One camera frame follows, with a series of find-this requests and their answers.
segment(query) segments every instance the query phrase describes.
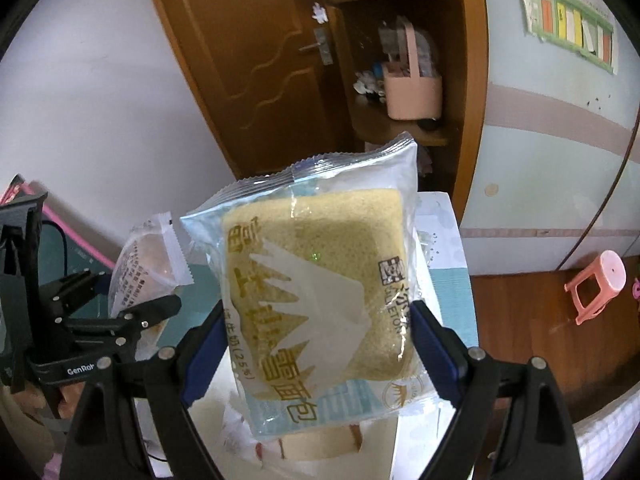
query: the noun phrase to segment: white wall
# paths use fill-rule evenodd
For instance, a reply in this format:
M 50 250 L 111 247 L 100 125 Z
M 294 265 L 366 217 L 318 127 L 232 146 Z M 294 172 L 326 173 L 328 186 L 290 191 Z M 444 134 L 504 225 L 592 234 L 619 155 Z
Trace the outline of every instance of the white wall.
M 486 0 L 486 5 L 489 82 L 575 105 L 594 118 L 601 116 L 628 130 L 622 139 L 626 146 L 640 102 L 640 57 L 622 28 L 616 31 L 619 70 L 611 75 L 528 34 L 521 0 Z M 603 130 L 600 135 L 609 134 Z M 554 270 L 596 215 L 622 160 L 622 153 L 587 142 L 486 124 L 461 227 L 463 236 L 471 230 L 502 234 L 463 239 L 470 273 Z M 633 179 L 640 172 L 637 164 L 629 164 L 621 181 L 623 190 L 615 193 L 595 227 L 640 229 L 640 184 Z M 488 186 L 498 191 L 487 192 Z M 520 236 L 518 230 L 528 230 L 529 235 Z M 559 233 L 545 237 L 548 231 Z M 622 254 L 633 241 L 633 236 L 615 232 L 588 236 L 576 257 L 605 249 Z
M 0 188 L 37 180 L 121 244 L 233 180 L 151 0 L 41 0 L 0 62 Z

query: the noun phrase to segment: door handle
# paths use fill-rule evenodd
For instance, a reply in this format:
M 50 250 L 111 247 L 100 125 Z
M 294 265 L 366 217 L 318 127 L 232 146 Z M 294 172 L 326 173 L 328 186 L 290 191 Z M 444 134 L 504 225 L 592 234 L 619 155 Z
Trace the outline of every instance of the door handle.
M 298 49 L 298 51 L 299 52 L 306 52 L 307 50 L 311 50 L 312 48 L 315 48 L 316 46 L 322 46 L 322 43 L 320 43 L 319 41 L 316 41 L 315 43 L 312 43 L 310 45 L 301 46 Z
M 298 51 L 299 52 L 308 52 L 313 48 L 317 48 L 320 51 L 320 57 L 322 59 L 323 65 L 332 65 L 334 64 L 334 58 L 331 55 L 331 49 L 329 48 L 329 44 L 326 40 L 326 33 L 324 28 L 317 27 L 314 29 L 314 35 L 316 36 L 316 42 L 301 46 Z

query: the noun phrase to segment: blue gripper pad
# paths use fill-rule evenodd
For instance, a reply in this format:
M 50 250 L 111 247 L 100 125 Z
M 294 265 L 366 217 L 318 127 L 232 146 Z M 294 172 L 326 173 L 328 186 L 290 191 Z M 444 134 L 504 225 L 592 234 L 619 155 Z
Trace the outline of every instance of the blue gripper pad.
M 203 328 L 206 330 L 207 321 L 208 319 L 205 320 L 200 329 L 192 330 L 202 330 Z M 180 394 L 180 398 L 187 408 L 190 408 L 196 400 L 201 399 L 207 393 L 207 389 L 220 361 L 222 361 L 225 351 L 225 317 L 219 316 L 204 337 L 200 347 L 195 351 L 193 358 L 187 364 L 184 374 L 184 387 Z
M 423 301 L 410 307 L 411 335 L 438 395 L 457 408 L 468 373 L 466 347 L 453 330 L 443 328 Z

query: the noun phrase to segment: packaged snack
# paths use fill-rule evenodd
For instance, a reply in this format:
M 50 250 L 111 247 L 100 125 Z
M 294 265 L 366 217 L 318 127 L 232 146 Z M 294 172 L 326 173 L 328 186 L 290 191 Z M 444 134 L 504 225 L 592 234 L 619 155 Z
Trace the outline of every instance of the packaged snack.
M 193 277 L 171 222 L 171 213 L 153 215 L 134 227 L 122 248 L 109 287 L 109 312 L 121 310 L 173 294 L 181 285 L 191 285 Z M 142 331 L 136 359 L 151 357 L 166 321 Z
M 367 437 L 370 444 L 375 443 L 372 433 L 379 428 L 372 427 L 372 424 L 375 425 L 376 421 L 363 422 L 362 426 L 325 426 L 258 442 L 244 416 L 230 402 L 225 405 L 214 453 L 229 453 L 258 468 L 273 471 L 278 478 L 326 478 L 327 470 L 335 466 L 332 462 L 336 457 L 359 453 Z M 353 457 L 350 458 L 351 463 L 355 462 Z
M 434 389 L 409 336 L 416 144 L 236 182 L 182 222 L 220 280 L 259 440 L 384 416 Z

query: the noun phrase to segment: pink stool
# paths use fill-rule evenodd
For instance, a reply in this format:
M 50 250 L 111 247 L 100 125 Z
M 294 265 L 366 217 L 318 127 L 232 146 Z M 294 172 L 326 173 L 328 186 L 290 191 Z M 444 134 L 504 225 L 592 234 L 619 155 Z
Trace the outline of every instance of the pink stool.
M 578 285 L 584 280 L 594 276 L 600 287 L 600 292 L 587 306 L 582 306 L 578 297 Z M 574 305 L 578 310 L 575 323 L 580 325 L 587 319 L 593 319 L 607 306 L 610 300 L 615 298 L 626 282 L 625 266 L 614 251 L 604 251 L 593 260 L 585 269 L 578 272 L 569 283 L 564 284 L 564 290 L 571 292 Z

